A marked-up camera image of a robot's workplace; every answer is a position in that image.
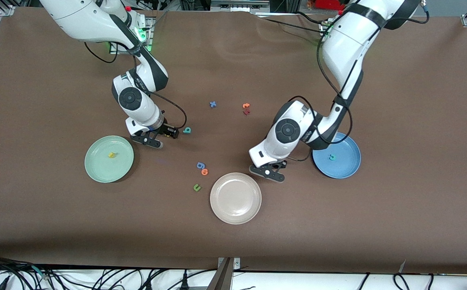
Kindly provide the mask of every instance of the plate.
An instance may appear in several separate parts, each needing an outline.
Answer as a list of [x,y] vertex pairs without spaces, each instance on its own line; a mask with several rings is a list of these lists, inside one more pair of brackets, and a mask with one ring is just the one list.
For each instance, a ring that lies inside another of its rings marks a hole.
[[228,173],[219,178],[210,192],[210,206],[215,215],[228,224],[244,224],[259,212],[260,187],[244,173]]
[[[340,141],[346,136],[337,133],[333,142]],[[316,167],[331,178],[349,178],[354,175],[361,165],[361,151],[357,143],[350,137],[339,144],[331,144],[327,149],[312,151],[312,159]]]
[[[108,156],[111,152],[115,154],[113,158]],[[128,173],[133,156],[133,147],[128,140],[119,136],[103,137],[86,152],[86,173],[97,182],[114,182]]]

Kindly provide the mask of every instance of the black strap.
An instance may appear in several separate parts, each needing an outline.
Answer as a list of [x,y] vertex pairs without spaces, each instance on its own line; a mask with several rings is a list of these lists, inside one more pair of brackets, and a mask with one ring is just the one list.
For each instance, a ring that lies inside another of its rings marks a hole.
[[333,102],[335,104],[338,104],[340,106],[343,106],[345,108],[349,107],[350,106],[350,103],[348,102],[347,99],[343,99],[340,95],[336,95],[335,96],[335,99],[333,99]]
[[380,15],[377,11],[374,11],[373,9],[368,8],[366,6],[362,6],[360,4],[352,4],[346,7],[342,14],[346,14],[348,12],[366,17],[369,20],[373,21],[380,28],[383,28],[386,25],[386,20],[382,17],[382,15]]
[[316,131],[316,128],[318,127],[322,119],[323,119],[323,116],[320,113],[316,113],[316,119],[312,121],[307,131],[305,131],[305,134],[303,134],[303,136],[301,137],[301,141],[303,142],[309,141],[309,139],[314,134],[314,131]]
[[126,24],[126,26],[130,27],[131,25],[131,14],[130,13],[126,13],[126,15],[128,15],[128,17],[126,18],[126,21],[124,22],[124,24]]

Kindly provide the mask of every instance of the blue plate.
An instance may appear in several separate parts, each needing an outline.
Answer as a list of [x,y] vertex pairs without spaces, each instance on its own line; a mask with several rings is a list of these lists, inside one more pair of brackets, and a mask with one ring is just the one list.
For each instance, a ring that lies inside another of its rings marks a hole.
[[[337,133],[333,142],[346,136]],[[361,165],[361,151],[350,137],[339,144],[331,144],[325,150],[313,150],[312,159],[316,167],[331,178],[348,178],[355,174]]]

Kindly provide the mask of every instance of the wire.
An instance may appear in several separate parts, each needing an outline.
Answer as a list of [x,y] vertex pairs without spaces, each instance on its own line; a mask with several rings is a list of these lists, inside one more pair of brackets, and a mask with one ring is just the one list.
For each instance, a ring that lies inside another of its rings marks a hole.
[[362,279],[362,283],[359,286],[359,290],[362,290],[362,287],[364,287],[364,283],[366,283],[366,280],[367,280],[368,277],[369,277],[369,272],[366,273],[366,276],[364,277],[364,279]]
[[[434,282],[434,274],[429,274],[430,276],[430,280],[429,280],[429,283],[428,283],[428,286],[427,286],[427,290],[430,290],[430,288],[432,287],[432,283]],[[393,282],[395,283],[395,286],[396,288],[398,288],[399,290],[404,290],[403,288],[401,288],[398,283],[396,282],[396,277],[400,277],[401,280],[403,281],[403,284],[405,285],[405,288],[407,290],[410,290],[409,289],[409,285],[407,284],[407,282],[405,281],[405,278],[400,274],[400,273],[396,273],[395,275],[393,275]]]
[[169,270],[169,269],[160,269],[160,270],[158,270],[158,272],[156,272],[152,276],[148,277],[147,280],[140,286],[140,288],[138,290],[143,290],[144,288],[146,288],[156,276],[160,275],[161,273],[163,273],[163,272],[165,272],[167,270]]
[[[187,276],[187,279],[189,279],[190,277],[192,276],[195,276],[195,275],[198,275],[198,274],[201,274],[201,273],[204,273],[204,272],[210,272],[210,271],[215,271],[217,269],[208,269],[208,270],[202,270],[202,271],[199,271],[199,272],[195,272],[191,275],[188,275]],[[178,281],[176,284],[174,284],[173,286],[170,286],[167,290],[171,290],[172,288],[176,287],[178,284],[180,284],[181,282],[183,282],[183,279],[181,279],[180,281]]]
[[115,50],[115,56],[113,57],[112,60],[104,60],[104,59],[100,58],[97,54],[93,53],[92,50],[90,50],[90,48],[88,47],[88,44],[86,44],[86,41],[84,42],[84,44],[85,44],[86,49],[87,49],[93,56],[97,57],[100,61],[104,61],[104,62],[106,62],[107,64],[111,64],[112,62],[114,62],[114,61],[117,59],[117,54],[118,54],[119,50]]
[[393,275],[393,282],[395,283],[396,288],[398,288],[399,290],[403,290],[402,287],[398,286],[398,283],[396,282],[396,277],[400,277],[401,280],[403,281],[403,284],[405,284],[405,288],[406,288],[407,290],[410,290],[410,289],[409,289],[409,285],[408,285],[407,282],[405,281],[405,278],[404,278],[401,274],[399,274],[399,273],[396,273],[395,275]]
[[290,24],[290,23],[286,23],[286,22],[281,22],[281,21],[278,21],[278,20],[273,20],[273,19],[267,19],[267,18],[264,18],[264,19],[267,20],[267,21],[270,21],[270,22],[275,22],[275,23],[279,23],[279,24],[283,24],[283,25],[287,25],[287,26],[292,26],[292,27],[304,29],[306,31],[314,31],[314,32],[323,34],[323,31],[318,31],[316,29],[306,28],[306,27],[303,27],[303,26],[298,26],[298,25],[294,25],[294,24]]
[[312,22],[312,23],[315,23],[315,24],[321,24],[322,21],[328,20],[328,19],[319,20],[319,21],[318,21],[318,20],[314,20],[314,19],[310,18],[309,15],[307,15],[307,14],[301,12],[301,11],[296,11],[294,14],[299,14],[299,15],[305,17],[308,21],[310,21],[310,22]]
[[293,161],[302,162],[302,161],[305,161],[305,160],[309,159],[311,153],[312,153],[312,148],[309,150],[309,154],[307,154],[305,159],[294,159],[291,156],[287,156],[287,158],[289,158],[290,160],[293,160]]
[[278,11],[278,9],[280,9],[280,7],[282,6],[283,2],[285,2],[285,0],[282,0],[282,1],[280,2],[280,5],[278,5],[278,7],[276,7],[276,9],[275,9],[273,12]]
[[126,275],[124,275],[121,279],[118,279],[117,281],[115,281],[115,283],[110,287],[110,290],[112,290],[115,285],[117,285],[119,282],[121,282],[124,278],[128,277],[129,275],[133,274],[134,272],[140,272],[140,269],[137,269],[137,270],[133,270],[129,273],[127,273]]
[[187,125],[187,113],[185,113],[185,110],[183,110],[180,106],[178,106],[174,101],[171,101],[170,99],[167,99],[166,97],[162,96],[161,94],[158,94],[158,93],[155,93],[155,92],[150,92],[150,91],[148,91],[148,92],[150,94],[156,95],[157,97],[160,97],[161,99],[164,99],[165,101],[167,101],[168,103],[170,103],[174,107],[178,108],[183,113],[183,116],[185,116],[185,121],[183,121],[183,125],[181,125],[179,127],[175,127],[176,129],[181,129],[181,128],[185,127],[185,125]]
[[[316,119],[316,111],[314,110],[314,108],[312,107],[312,105],[310,104],[309,100],[306,99],[305,97],[302,97],[301,95],[297,95],[296,97],[291,97],[291,99],[289,99],[288,101],[292,101],[293,99],[303,99],[303,101],[305,101],[305,103],[307,103],[307,106],[309,106],[310,110],[312,111],[312,117],[314,118],[314,120]],[[339,144],[341,143],[342,141],[346,140],[346,138],[348,138],[348,136],[350,135],[351,133],[351,129],[353,128],[353,118],[351,117],[351,111],[346,108],[346,110],[348,111],[348,116],[350,117],[350,127],[348,129],[348,133],[346,133],[346,136],[344,136],[344,138],[342,138],[340,141],[335,141],[335,142],[329,142],[327,140],[325,140],[321,133],[320,133],[320,130],[318,129],[318,127],[316,126],[316,132],[318,133],[319,137],[325,141],[326,143],[329,143],[329,144]]]
[[[135,73],[136,73],[136,57],[133,56],[133,61],[135,63]],[[164,99],[165,101],[167,101],[169,104],[173,105],[174,107],[178,108],[178,110],[180,110],[182,113],[183,113],[183,116],[185,116],[185,121],[183,121],[183,125],[179,126],[179,127],[174,127],[176,129],[181,129],[183,127],[185,127],[185,125],[187,125],[187,113],[185,112],[184,109],[182,109],[182,107],[178,106],[174,101],[171,101],[170,99],[167,99],[166,97],[162,96],[161,94],[158,94],[158,93],[155,93],[155,92],[151,92],[149,90],[146,90],[145,91],[146,94],[154,94],[156,95],[157,97],[161,98],[161,99]]]
[[430,281],[428,282],[427,290],[430,290],[432,287],[432,283],[434,283],[434,274],[429,274],[430,276]]
[[427,19],[425,19],[425,21],[420,21],[420,20],[416,20],[412,18],[393,18],[393,19],[388,20],[387,23],[393,22],[395,20],[406,20],[406,21],[410,21],[410,22],[414,22],[418,24],[426,24],[430,20],[430,13],[429,11],[425,11],[425,14],[427,15]]

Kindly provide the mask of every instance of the white floor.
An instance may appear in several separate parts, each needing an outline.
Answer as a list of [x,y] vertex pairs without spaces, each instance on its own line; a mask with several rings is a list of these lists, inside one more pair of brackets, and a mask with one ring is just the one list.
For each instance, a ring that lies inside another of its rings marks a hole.
[[[113,283],[132,270],[125,270],[115,275],[102,287],[109,290]],[[189,270],[188,274],[198,270]],[[92,287],[102,275],[102,270],[56,270],[56,273],[72,280]],[[137,290],[149,275],[149,270],[142,270],[142,277],[137,273],[126,277],[119,285],[125,290]],[[189,286],[207,286],[215,271],[205,272],[189,278]],[[156,277],[152,282],[153,290],[167,290],[178,282],[183,270],[169,270]],[[0,274],[0,283],[8,274]],[[314,274],[314,273],[234,273],[232,290],[245,290],[255,286],[254,290],[358,290],[364,274]],[[428,275],[404,275],[410,290],[426,290],[430,277]],[[68,290],[83,290],[83,287],[64,283]],[[47,281],[40,284],[43,290],[51,289]],[[399,280],[401,288],[406,289]],[[61,285],[54,283],[56,290],[62,290]],[[393,275],[370,275],[364,284],[364,290],[398,290],[393,283]],[[432,290],[467,290],[467,276],[436,275],[432,283]],[[18,278],[11,276],[6,290],[22,290]]]

